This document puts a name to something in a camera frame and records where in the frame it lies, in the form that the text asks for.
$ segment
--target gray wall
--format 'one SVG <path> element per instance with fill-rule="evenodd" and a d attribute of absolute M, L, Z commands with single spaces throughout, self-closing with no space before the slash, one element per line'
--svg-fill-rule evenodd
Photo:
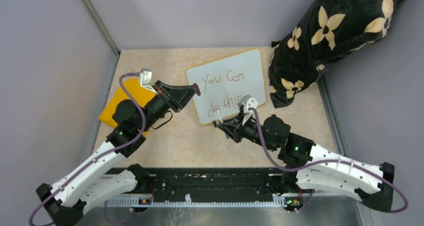
<path fill-rule="evenodd" d="M 270 46 L 293 30 L 312 2 L 91 1 L 119 49 Z"/>
<path fill-rule="evenodd" d="M 350 155 L 395 165 L 394 183 L 409 199 L 382 225 L 422 225 L 424 215 L 424 0 L 407 0 L 387 37 L 339 62 L 325 78 Z M 402 206 L 395 197 L 394 207 Z"/>
<path fill-rule="evenodd" d="M 80 0 L 0 0 L 0 18 L 0 224 L 27 225 L 35 189 L 88 156 L 115 56 Z"/>

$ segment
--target yellow object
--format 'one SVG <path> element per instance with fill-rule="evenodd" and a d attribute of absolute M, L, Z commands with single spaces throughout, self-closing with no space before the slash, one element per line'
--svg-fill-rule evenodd
<path fill-rule="evenodd" d="M 147 102 L 149 102 L 156 95 L 154 92 L 141 87 L 138 78 L 127 79 L 123 82 L 123 86 L 142 107 L 144 107 Z M 103 112 L 100 114 L 98 119 L 111 127 L 117 127 L 118 124 L 112 119 L 112 115 L 115 113 L 119 102 L 126 99 L 129 99 L 129 97 L 125 94 L 122 88 L 119 87 L 111 101 L 103 109 Z"/>

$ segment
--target whiteboard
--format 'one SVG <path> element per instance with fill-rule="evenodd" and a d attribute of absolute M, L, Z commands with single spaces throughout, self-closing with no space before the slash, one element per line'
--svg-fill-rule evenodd
<path fill-rule="evenodd" d="M 189 68 L 189 84 L 196 83 L 200 96 L 193 97 L 200 123 L 205 125 L 239 113 L 238 102 L 251 95 L 259 105 L 267 100 L 261 52 L 249 50 Z"/>

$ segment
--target beige tabletop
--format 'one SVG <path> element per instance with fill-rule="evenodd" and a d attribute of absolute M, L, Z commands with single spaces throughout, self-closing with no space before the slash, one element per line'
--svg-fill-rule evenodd
<path fill-rule="evenodd" d="M 202 48 L 202 49 L 143 49 L 123 50 L 108 101 L 118 89 L 118 78 L 127 72 L 138 72 L 149 68 L 153 72 L 152 82 L 161 80 L 170 85 L 187 85 L 186 69 L 249 48 Z M 272 49 L 259 48 L 262 66 L 268 71 Z M 332 134 L 324 111 L 321 95 L 316 84 L 295 96 L 294 102 L 285 108 L 275 109 L 269 88 L 267 101 L 258 107 L 263 122 L 272 114 L 291 126 L 291 132 L 312 139 L 328 150 L 335 151 Z M 112 128 L 101 124 L 94 148 L 97 149 L 111 133 Z M 191 101 L 164 127 L 150 130 L 147 140 L 126 161 L 117 166 L 138 163 L 143 167 L 268 167 L 273 166 L 262 147 L 244 139 L 234 143 L 212 124 L 202 126 Z M 277 160 L 278 152 L 272 153 Z"/>

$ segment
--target purple hose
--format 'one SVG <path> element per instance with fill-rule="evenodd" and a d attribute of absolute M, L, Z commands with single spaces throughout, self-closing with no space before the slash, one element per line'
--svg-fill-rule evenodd
<path fill-rule="evenodd" d="M 315 165 L 320 164 L 320 163 L 332 163 L 332 162 L 337 163 L 337 162 L 339 162 L 338 160 L 335 160 L 335 159 L 327 159 L 327 160 L 320 160 L 320 161 L 312 162 L 312 163 L 309 163 L 309 164 L 304 165 L 302 167 L 296 167 L 296 168 L 286 168 L 286 167 L 283 167 L 283 166 L 278 165 L 277 162 L 275 162 L 274 159 L 271 157 L 270 153 L 268 152 L 267 146 L 265 144 L 264 135 L 262 134 L 261 122 L 259 121 L 258 111 L 255 108 L 253 108 L 253 107 L 250 107 L 249 110 L 252 110 L 254 112 L 254 117 L 256 118 L 257 130 L 258 130 L 258 133 L 259 133 L 260 143 L 262 144 L 263 151 L 265 152 L 266 157 L 270 160 L 270 162 L 276 168 L 278 168 L 278 169 L 280 169 L 282 171 L 285 171 L 285 172 L 297 172 L 299 170 L 302 170 L 302 169 L 305 169 L 305 168 L 309 168 L 309 167 L 315 166 Z M 340 161 L 340 163 L 341 164 L 345 164 L 345 165 L 349 165 L 349 166 L 351 165 L 350 162 L 346 162 L 346 161 Z M 409 206 L 408 199 L 407 199 L 407 197 L 404 195 L 404 193 L 402 193 L 402 191 L 398 187 L 394 186 L 391 182 L 389 182 L 386 179 L 378 176 L 377 174 L 369 171 L 366 168 L 357 166 L 356 164 L 354 164 L 353 167 L 361 170 L 362 172 L 365 172 L 365 173 L 367 173 L 367 174 L 375 177 L 378 180 L 381 180 L 384 183 L 386 183 L 387 185 L 389 185 L 390 187 L 392 187 L 401 196 L 401 198 L 404 201 L 403 207 L 401 207 L 399 209 L 396 209 L 396 210 L 392 210 L 392 211 L 390 211 L 391 213 L 402 212 L 402 211 L 405 211 L 408 208 L 408 206 Z"/>
<path fill-rule="evenodd" d="M 141 107 L 138 105 L 138 103 L 137 103 L 137 101 L 134 99 L 134 97 L 132 97 L 131 96 L 131 94 L 128 92 L 128 90 L 124 87 L 124 85 L 123 85 L 123 79 L 125 78 L 125 77 L 131 77 L 131 76 L 138 76 L 139 75 L 139 73 L 126 73 L 126 74 L 123 74 L 120 78 L 119 78 L 119 85 L 122 87 L 122 89 L 123 89 L 123 91 L 126 93 L 126 95 L 131 99 L 131 101 L 135 104 L 135 106 L 137 107 L 137 109 L 140 111 L 140 114 L 141 114 L 141 118 L 142 118 L 142 125 L 141 125 L 141 130 L 140 130 L 140 132 L 137 134 L 137 136 L 134 138 L 134 139 L 132 139 L 131 141 L 129 141 L 129 142 L 127 142 L 127 143 L 125 143 L 125 144 L 123 144 L 123 145 L 121 145 L 121 146 L 119 146 L 119 147 L 116 147 L 116 148 L 113 148 L 113 149 L 110 149 L 110 150 L 108 150 L 108 151 L 106 151 L 106 152 L 104 152 L 104 153 L 101 153 L 99 156 L 97 156 L 97 157 L 95 157 L 95 159 L 96 160 L 99 160 L 99 159 L 101 159 L 102 157 L 104 157 L 105 155 L 107 155 L 107 154 L 109 154 L 109 153 L 111 153 L 111 152 L 114 152 L 114 151 L 117 151 L 117 150 L 120 150 L 120 149 L 122 149 L 122 148 L 124 148 L 124 147 L 127 147 L 127 146 L 129 146 L 129 145 L 131 145 L 131 144 L 133 144 L 134 142 L 136 142 L 141 136 L 142 136 L 142 133 L 144 132 L 144 130 L 145 130 L 145 127 L 146 127 L 146 116 L 145 116 L 145 114 L 144 114 L 144 112 L 143 112 L 143 110 L 141 109 Z M 84 165 L 82 168 L 80 168 L 74 175 L 72 175 L 71 177 L 69 177 L 69 179 L 67 180 L 67 181 L 65 181 L 65 183 L 64 184 L 62 184 L 62 188 L 65 188 L 66 186 L 68 186 L 69 185 L 69 183 L 70 182 L 72 182 L 78 175 L 80 175 L 87 167 L 89 167 L 91 164 L 93 164 L 94 162 L 93 161 L 90 161 L 90 162 L 88 162 L 86 165 Z M 36 215 L 36 213 L 50 200 L 50 199 L 52 199 L 54 196 L 56 196 L 58 193 L 60 192 L 60 188 L 58 188 L 56 191 L 54 191 L 50 196 L 48 196 L 45 200 L 43 200 L 36 208 L 35 208 L 35 210 L 32 212 L 32 214 L 31 214 L 31 216 L 29 217 L 29 221 L 28 221 L 28 223 L 29 223 L 29 225 L 30 226 L 38 226 L 38 225 L 35 225 L 34 223 L 33 223 L 33 219 L 34 219 L 34 216 Z M 53 222 L 51 222 L 51 223 L 48 223 L 48 224 L 44 224 L 44 225 L 41 225 L 41 226 L 51 226 L 51 225 L 53 225 L 54 223 Z"/>

